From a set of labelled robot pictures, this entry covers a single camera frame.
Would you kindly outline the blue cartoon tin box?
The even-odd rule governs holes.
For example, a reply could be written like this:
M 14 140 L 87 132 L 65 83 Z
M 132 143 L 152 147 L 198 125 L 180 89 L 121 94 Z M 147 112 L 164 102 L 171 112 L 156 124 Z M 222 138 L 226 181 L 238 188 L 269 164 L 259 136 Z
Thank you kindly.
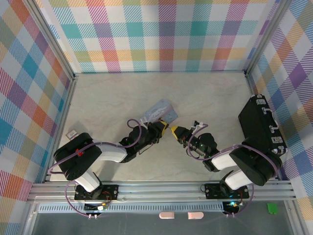
M 151 123 L 163 120 L 168 124 L 171 124 L 178 118 L 172 104 L 167 99 L 158 101 L 151 109 L 146 111 L 142 117 L 143 116 L 146 116 Z

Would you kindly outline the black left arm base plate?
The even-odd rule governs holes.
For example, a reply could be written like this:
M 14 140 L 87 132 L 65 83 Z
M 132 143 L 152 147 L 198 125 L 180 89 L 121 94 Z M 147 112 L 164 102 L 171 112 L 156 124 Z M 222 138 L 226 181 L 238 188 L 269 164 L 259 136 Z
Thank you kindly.
M 117 200 L 119 185 L 100 185 L 92 192 L 86 191 L 81 185 L 75 187 L 74 200 L 112 201 Z

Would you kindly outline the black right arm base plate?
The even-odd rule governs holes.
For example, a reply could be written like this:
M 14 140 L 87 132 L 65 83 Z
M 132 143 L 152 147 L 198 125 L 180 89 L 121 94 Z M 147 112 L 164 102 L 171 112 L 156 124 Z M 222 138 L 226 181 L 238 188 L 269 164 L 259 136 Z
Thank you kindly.
M 206 199 L 248 199 L 247 186 L 232 190 L 226 185 L 204 184 Z

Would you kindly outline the aluminium front frame rail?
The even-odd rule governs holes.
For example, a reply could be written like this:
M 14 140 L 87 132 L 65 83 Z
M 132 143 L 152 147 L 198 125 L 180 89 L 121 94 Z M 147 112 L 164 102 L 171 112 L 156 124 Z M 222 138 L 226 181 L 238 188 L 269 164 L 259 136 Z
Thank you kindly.
M 204 202 L 206 181 L 112 181 L 119 185 L 117 202 Z M 34 184 L 28 202 L 65 202 L 66 181 L 50 181 Z M 248 187 L 254 201 L 295 200 L 295 191 L 290 181 L 270 180 L 264 186 Z

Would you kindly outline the small black controller board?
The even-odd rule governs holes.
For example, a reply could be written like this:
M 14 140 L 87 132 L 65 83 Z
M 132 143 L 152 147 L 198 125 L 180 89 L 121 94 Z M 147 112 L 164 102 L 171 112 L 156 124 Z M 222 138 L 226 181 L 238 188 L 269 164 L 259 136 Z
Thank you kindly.
M 100 204 L 84 204 L 85 214 L 89 219 L 95 218 L 97 219 L 105 210 L 108 209 L 108 203 L 100 203 Z
M 240 210 L 240 203 L 237 201 L 223 202 L 223 214 L 228 216 L 234 216 Z

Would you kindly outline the aluminium frame post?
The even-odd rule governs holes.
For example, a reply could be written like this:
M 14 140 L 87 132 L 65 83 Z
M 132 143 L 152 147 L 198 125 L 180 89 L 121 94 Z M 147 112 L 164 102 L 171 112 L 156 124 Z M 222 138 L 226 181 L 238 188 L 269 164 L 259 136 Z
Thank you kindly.
M 65 73 L 71 80 L 75 79 L 75 73 L 70 66 L 65 54 L 63 53 L 60 45 L 57 42 L 52 30 L 50 29 L 44 15 L 42 14 L 40 8 L 38 7 L 35 0 L 23 0 L 25 6 L 29 10 L 31 16 L 34 18 L 37 26 L 39 27 L 40 31 L 42 32 L 43 36 L 45 37 L 48 45 L 51 47 L 52 51 L 54 52 L 56 58 L 59 60 L 62 68 L 64 69 Z
M 255 44 L 250 51 L 246 65 L 244 66 L 246 79 L 249 79 L 251 76 L 253 69 L 261 58 L 262 53 L 276 31 L 291 2 L 292 0 L 274 0 L 273 6 L 267 14 L 267 18 L 259 31 L 259 35 L 257 36 Z

